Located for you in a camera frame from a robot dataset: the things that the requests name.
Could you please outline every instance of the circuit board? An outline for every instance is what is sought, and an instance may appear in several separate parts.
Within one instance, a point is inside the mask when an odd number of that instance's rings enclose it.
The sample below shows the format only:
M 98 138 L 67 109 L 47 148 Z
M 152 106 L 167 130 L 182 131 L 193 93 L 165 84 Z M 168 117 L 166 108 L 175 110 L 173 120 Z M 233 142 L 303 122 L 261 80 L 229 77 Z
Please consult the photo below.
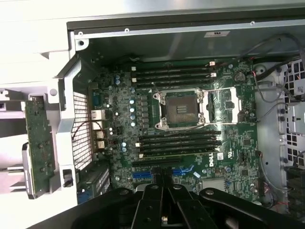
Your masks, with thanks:
M 22 155 L 26 187 L 29 198 L 37 198 L 49 191 L 49 179 L 55 169 L 52 135 L 43 99 L 25 101 L 25 118 L 29 140 L 23 146 Z
M 204 70 L 221 61 L 102 70 L 92 92 L 94 111 L 102 111 L 96 148 L 110 161 L 113 188 L 135 189 L 150 182 L 152 166 L 170 166 L 174 182 L 196 193 L 215 187 L 258 199 L 252 64 Z

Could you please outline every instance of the green circuit board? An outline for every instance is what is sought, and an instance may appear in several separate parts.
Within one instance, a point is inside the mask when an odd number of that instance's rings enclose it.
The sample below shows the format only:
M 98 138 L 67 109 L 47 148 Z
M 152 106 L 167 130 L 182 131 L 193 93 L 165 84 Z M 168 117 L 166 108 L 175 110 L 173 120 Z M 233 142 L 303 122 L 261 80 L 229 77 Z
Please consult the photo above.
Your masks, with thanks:
M 110 161 L 114 188 L 134 189 L 150 182 L 133 174 L 152 165 L 133 162 L 173 159 L 160 166 L 182 170 L 174 182 L 194 192 L 215 187 L 249 201 L 258 199 L 252 64 L 238 62 L 212 76 L 202 73 L 210 61 L 102 69 L 92 92 L 93 110 L 107 114 L 98 150 Z

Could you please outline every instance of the wire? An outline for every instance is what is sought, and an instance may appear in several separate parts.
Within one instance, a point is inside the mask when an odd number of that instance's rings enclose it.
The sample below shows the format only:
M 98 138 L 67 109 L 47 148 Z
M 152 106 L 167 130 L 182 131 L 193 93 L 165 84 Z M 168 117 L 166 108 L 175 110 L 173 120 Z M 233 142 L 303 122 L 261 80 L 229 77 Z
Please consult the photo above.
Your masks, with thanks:
M 293 163 L 293 166 L 296 167 L 296 163 L 297 163 L 297 159 L 302 156 L 303 154 L 305 154 L 305 150 L 301 151 L 297 156 L 296 158 L 294 159 L 294 163 Z
M 283 84 L 282 87 L 280 88 L 281 91 L 279 92 L 278 96 L 277 96 L 274 100 L 269 101 L 269 100 L 266 100 L 266 99 L 264 98 L 263 93 L 261 92 L 261 89 L 260 89 L 259 86 L 258 86 L 258 82 L 257 82 L 257 79 L 256 79 L 255 71 L 252 71 L 252 73 L 253 73 L 253 76 L 254 76 L 254 82 L 255 82 L 257 91 L 258 91 L 259 95 L 261 96 L 262 100 L 263 100 L 264 102 L 270 103 L 270 104 L 276 102 L 276 101 L 281 97 L 281 95 L 282 95 L 282 92 L 283 92 L 283 90 L 284 90 L 284 88 L 285 88 L 285 84 L 286 84 L 287 81 L 288 81 L 288 76 L 285 77 L 284 84 Z
M 289 190 L 290 190 L 290 189 L 287 189 L 287 188 L 279 188 L 279 187 L 275 186 L 275 185 L 269 180 L 269 178 L 267 177 L 267 174 L 266 174 L 266 172 L 265 172 L 265 170 L 264 170 L 264 167 L 263 167 L 263 158 L 262 158 L 262 157 L 260 157 L 259 162 L 260 162 L 260 167 L 261 167 L 261 169 L 262 169 L 263 175 L 264 175 L 264 177 L 265 177 L 265 179 L 266 179 L 266 182 L 267 182 L 270 186 L 272 186 L 274 189 L 279 190 L 279 191 L 289 191 Z
M 266 43 L 269 43 L 271 41 L 276 41 L 278 39 L 281 39 L 282 37 L 285 37 L 285 38 L 289 38 L 291 40 L 293 40 L 297 47 L 298 47 L 298 50 L 299 50 L 299 53 L 300 53 L 300 57 L 303 61 L 303 66 L 304 66 L 304 69 L 305 69 L 305 52 L 303 50 L 303 47 L 302 47 L 302 44 L 301 42 L 292 34 L 289 34 L 289 33 L 281 33 L 281 34 L 276 34 L 276 35 L 273 35 L 265 40 L 262 40 L 261 42 L 259 42 L 258 44 L 256 44 L 255 46 L 253 46 L 252 48 L 250 48 L 249 50 L 245 51 L 244 53 L 242 53 L 241 55 L 239 55 L 238 57 L 234 58 L 233 60 L 229 61 L 229 62 L 224 62 L 224 63 L 221 63 L 219 64 L 218 66 L 213 66 L 210 68 L 210 71 L 215 71 L 215 69 L 217 68 L 220 68 L 220 67 L 224 67 L 224 66 L 228 66 L 234 62 L 237 62 L 239 60 L 241 60 L 242 58 L 244 58 L 245 56 L 247 56 L 248 54 L 250 54 L 251 52 L 253 52 L 254 50 L 256 50 L 257 48 L 263 46 L 264 44 Z
M 273 105 L 269 111 L 267 111 L 262 117 L 258 118 L 258 120 L 261 120 L 262 118 L 265 118 L 267 115 L 269 115 L 278 105 L 285 105 L 288 107 L 288 104 L 287 103 L 284 103 L 284 102 L 278 102 L 276 103 L 275 105 Z
M 287 60 L 285 60 L 285 61 L 283 61 L 283 62 L 281 62 L 281 63 L 278 63 L 278 64 L 272 66 L 272 67 L 269 68 L 267 71 L 265 71 L 265 72 L 259 74 L 259 75 L 256 77 L 256 78 L 257 78 L 257 81 L 261 81 L 261 80 L 267 78 L 271 73 L 273 73 L 276 69 L 282 67 L 283 65 L 288 64 L 288 63 L 291 62 L 291 61 L 296 61 L 296 60 L 299 60 L 299 59 L 300 59 L 300 56 L 299 56 L 299 55 L 293 56 L 293 57 L 290 57 L 290 58 L 288 58 Z
M 89 121 L 84 121 L 84 122 L 82 122 L 78 127 L 77 127 L 77 129 L 75 130 L 75 132 L 74 132 L 74 134 L 73 134 L 73 136 L 72 136 L 72 141 L 74 140 L 74 138 L 75 138 L 75 136 L 76 136 L 76 133 L 79 131 L 79 129 L 85 124 L 85 123 L 96 123 L 98 126 L 99 126 L 99 128 L 102 130 L 102 127 L 101 127 L 101 125 L 98 123 L 98 121 L 94 121 L 94 120 L 89 120 Z

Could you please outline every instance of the mesh grille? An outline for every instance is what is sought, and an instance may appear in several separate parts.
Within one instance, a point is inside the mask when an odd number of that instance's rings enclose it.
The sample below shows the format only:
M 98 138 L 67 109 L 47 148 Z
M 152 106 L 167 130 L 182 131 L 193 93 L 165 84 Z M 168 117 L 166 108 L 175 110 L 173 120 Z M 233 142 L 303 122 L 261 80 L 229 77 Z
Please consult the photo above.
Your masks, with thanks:
M 71 135 L 73 136 L 77 128 L 86 122 L 78 129 L 72 142 L 74 166 L 82 170 L 92 161 L 87 96 L 74 92 L 73 98 L 75 120 Z

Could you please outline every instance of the ram slot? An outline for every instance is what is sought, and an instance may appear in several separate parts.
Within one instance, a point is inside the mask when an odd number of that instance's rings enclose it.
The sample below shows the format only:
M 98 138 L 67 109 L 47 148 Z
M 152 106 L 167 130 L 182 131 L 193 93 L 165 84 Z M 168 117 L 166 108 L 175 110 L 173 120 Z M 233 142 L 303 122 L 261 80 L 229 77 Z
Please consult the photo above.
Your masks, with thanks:
M 139 70 L 137 73 L 151 73 L 151 72 L 177 72 L 177 71 L 185 71 L 185 70 L 206 70 L 208 72 L 208 68 L 201 66 L 184 66 L 184 67 L 169 67 L 169 68 L 154 68 L 154 69 L 145 69 Z

